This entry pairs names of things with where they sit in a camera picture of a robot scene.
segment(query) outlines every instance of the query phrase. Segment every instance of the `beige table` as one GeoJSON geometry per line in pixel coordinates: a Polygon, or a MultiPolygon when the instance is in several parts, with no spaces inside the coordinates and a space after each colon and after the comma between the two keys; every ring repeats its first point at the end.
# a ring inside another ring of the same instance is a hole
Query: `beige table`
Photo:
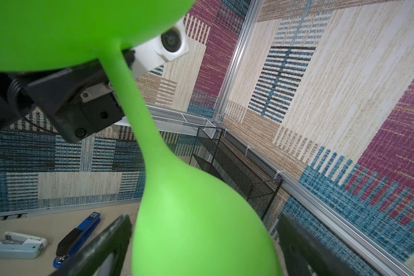
{"type": "MultiPolygon", "coordinates": [[[[52,263],[58,243],[90,213],[101,213],[101,222],[87,242],[103,231],[121,214],[129,214],[134,224],[138,208],[139,203],[132,203],[0,221],[0,239],[4,232],[11,231],[39,236],[48,240],[48,246],[35,259],[0,259],[0,276],[47,276],[55,270],[52,263]]],[[[131,275],[131,267],[132,239],[127,249],[121,275],[131,275]]]]}

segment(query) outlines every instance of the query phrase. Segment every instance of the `blue stapler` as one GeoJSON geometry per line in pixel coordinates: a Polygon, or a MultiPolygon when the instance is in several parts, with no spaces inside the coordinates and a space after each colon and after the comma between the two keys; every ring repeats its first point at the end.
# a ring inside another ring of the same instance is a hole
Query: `blue stapler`
{"type": "Polygon", "coordinates": [[[54,268],[61,267],[80,250],[100,221],[100,213],[93,212],[60,241],[55,253],[57,257],[54,259],[54,268]]]}

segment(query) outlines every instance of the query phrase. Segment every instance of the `patterned wall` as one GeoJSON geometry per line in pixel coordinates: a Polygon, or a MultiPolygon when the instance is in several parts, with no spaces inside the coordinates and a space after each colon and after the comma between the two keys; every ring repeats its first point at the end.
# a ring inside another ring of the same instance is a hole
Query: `patterned wall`
{"type": "Polygon", "coordinates": [[[265,0],[223,123],[414,270],[414,0],[265,0]]]}
{"type": "Polygon", "coordinates": [[[146,102],[213,117],[250,0],[197,0],[184,17],[190,52],[137,79],[146,102]]]}
{"type": "MultiPolygon", "coordinates": [[[[53,130],[39,109],[28,118],[53,130]]],[[[161,135],[189,161],[194,136],[161,135]]],[[[78,144],[23,121],[0,132],[0,212],[140,198],[145,176],[130,127],[111,125],[78,144]]]]}

